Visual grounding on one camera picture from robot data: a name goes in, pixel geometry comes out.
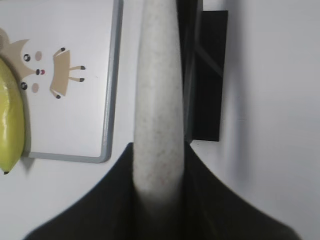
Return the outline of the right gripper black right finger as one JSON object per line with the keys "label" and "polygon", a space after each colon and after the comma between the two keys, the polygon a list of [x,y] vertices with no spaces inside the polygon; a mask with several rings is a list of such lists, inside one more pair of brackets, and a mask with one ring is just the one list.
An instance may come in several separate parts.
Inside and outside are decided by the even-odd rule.
{"label": "right gripper black right finger", "polygon": [[184,240],[299,240],[289,226],[240,198],[184,144]]}

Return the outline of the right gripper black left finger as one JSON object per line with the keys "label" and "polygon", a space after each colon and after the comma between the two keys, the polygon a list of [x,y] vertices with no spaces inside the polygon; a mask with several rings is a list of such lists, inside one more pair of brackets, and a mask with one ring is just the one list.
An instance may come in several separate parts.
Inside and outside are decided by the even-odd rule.
{"label": "right gripper black left finger", "polygon": [[27,240],[135,240],[133,143],[79,201],[31,231]]}

